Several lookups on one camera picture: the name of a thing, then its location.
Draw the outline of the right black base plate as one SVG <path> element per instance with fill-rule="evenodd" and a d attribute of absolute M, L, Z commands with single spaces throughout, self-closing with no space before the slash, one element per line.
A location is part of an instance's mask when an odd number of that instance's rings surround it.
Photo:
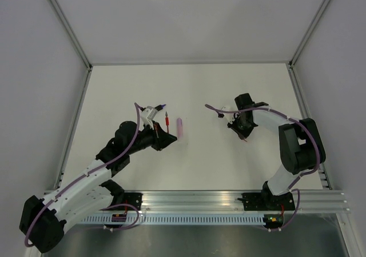
<path fill-rule="evenodd" d="M 245 211 L 294 211 L 295 202 L 292 194 L 264 196 L 260 192 L 247 192 L 237 198 Z"/>

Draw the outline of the red gel pen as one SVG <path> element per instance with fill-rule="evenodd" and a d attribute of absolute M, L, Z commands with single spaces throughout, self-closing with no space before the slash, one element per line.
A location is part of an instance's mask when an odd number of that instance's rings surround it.
<path fill-rule="evenodd" d="M 170 123 L 169 123 L 169 115 L 168 115 L 168 112 L 166 111 L 165 112 L 165 124 L 166 124 L 166 132 L 169 134 L 170 132 L 169 132 L 169 125 L 170 125 Z"/>

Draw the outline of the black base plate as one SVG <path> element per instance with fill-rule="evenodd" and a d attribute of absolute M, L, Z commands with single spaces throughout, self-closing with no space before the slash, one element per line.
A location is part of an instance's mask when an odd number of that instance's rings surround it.
<path fill-rule="evenodd" d="M 294 211 L 295 202 L 292 194 L 264 196 L 260 192 L 247 192 L 237 198 L 245 211 Z"/>
<path fill-rule="evenodd" d="M 134 211 L 133 206 L 138 211 L 141 210 L 143 194 L 140 192 L 125 192 L 123 194 L 113 196 L 113 200 L 107 210 L 118 211 Z"/>

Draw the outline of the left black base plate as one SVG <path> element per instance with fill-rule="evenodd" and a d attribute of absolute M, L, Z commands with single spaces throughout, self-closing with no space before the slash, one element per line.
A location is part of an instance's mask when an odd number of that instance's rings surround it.
<path fill-rule="evenodd" d="M 133 206 L 138 211 L 141 210 L 143 194 L 140 192 L 125 192 L 123 194 L 113 196 L 113 200 L 107 210 L 118 211 L 134 211 Z"/>

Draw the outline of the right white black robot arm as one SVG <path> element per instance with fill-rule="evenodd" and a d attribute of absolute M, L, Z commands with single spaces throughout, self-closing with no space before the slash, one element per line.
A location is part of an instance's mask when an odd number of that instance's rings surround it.
<path fill-rule="evenodd" d="M 261 126 L 274 132 L 279 139 L 281 164 L 260 192 L 244 193 L 240 198 L 245 210 L 294 210 L 291 189 L 306 175 L 317 171 L 326 159 L 323 143 L 315 121 L 294 119 L 272 109 L 267 103 L 256 103 L 245 93 L 235 98 L 237 109 L 226 106 L 222 115 L 227 127 L 241 140 Z"/>

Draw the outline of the aluminium mounting rail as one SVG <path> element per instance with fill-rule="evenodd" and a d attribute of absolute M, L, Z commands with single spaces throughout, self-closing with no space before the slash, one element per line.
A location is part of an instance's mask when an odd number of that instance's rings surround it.
<path fill-rule="evenodd" d="M 219 212 L 245 211 L 237 200 L 243 193 L 254 191 L 127 191 L 143 194 L 141 211 L 151 212 Z M 350 208 L 345 195 L 335 190 L 305 190 L 291 192 L 295 210 L 304 213 L 348 213 Z M 94 188 L 88 192 L 76 194 L 68 192 L 60 197 L 45 195 L 49 208 L 69 214 L 79 208 L 94 212 L 110 206 L 113 195 L 105 188 Z"/>

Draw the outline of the black purple-tip marker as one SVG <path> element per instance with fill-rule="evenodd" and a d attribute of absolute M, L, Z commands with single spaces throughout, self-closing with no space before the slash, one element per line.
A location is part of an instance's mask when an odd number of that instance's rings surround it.
<path fill-rule="evenodd" d="M 158 106 L 155 107 L 155 109 L 157 111 L 161 111 L 161 110 L 163 110 L 165 108 L 165 106 L 166 106 L 166 104 L 158 105 Z"/>

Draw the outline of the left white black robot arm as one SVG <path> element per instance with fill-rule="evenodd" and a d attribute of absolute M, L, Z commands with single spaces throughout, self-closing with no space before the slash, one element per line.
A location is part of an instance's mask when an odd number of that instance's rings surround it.
<path fill-rule="evenodd" d="M 75 224 L 99 210 L 139 212 L 113 177 L 130 163 L 132 154 L 149 147 L 161 151 L 177 141 L 158 122 L 144 125 L 142 130 L 139 126 L 132 121 L 121 123 L 95 160 L 73 181 L 41 198 L 33 195 L 26 200 L 19 224 L 26 247 L 36 247 L 41 253 L 52 250 Z"/>

